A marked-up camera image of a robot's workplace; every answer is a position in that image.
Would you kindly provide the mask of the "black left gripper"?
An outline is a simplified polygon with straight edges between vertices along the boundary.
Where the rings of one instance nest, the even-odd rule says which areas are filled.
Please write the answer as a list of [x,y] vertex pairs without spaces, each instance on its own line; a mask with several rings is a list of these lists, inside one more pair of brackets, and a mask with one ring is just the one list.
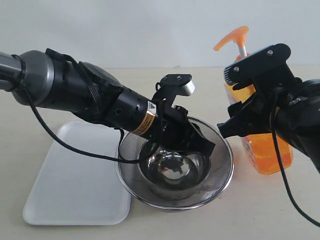
[[188,111],[168,104],[168,98],[147,101],[147,149],[189,150],[210,157],[215,143],[202,135],[188,118]]

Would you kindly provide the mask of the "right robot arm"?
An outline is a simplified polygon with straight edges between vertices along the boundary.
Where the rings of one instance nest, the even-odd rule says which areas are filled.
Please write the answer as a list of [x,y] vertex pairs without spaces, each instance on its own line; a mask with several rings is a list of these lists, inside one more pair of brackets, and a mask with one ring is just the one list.
[[229,120],[217,125],[224,138],[275,133],[320,168],[320,82],[302,81],[286,63],[225,68],[232,87],[253,85],[244,102],[228,107]]

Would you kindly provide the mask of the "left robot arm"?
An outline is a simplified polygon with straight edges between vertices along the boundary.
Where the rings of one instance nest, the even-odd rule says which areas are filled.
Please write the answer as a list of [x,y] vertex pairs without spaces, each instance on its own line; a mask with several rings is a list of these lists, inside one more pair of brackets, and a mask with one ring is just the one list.
[[173,106],[177,96],[194,92],[192,76],[167,74],[155,87],[147,98],[106,70],[52,49],[0,55],[0,88],[21,105],[66,111],[91,124],[127,131],[150,141],[152,150],[209,157],[215,144],[184,107]]

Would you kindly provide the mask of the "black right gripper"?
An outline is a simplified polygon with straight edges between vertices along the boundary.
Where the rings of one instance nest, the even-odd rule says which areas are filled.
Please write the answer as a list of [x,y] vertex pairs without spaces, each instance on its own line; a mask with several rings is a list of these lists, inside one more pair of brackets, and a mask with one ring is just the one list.
[[220,135],[226,139],[275,131],[281,138],[295,138],[297,134],[288,116],[288,95],[301,82],[290,67],[283,64],[231,85],[234,91],[253,85],[255,92],[244,102],[236,102],[227,108],[229,120],[216,125]]

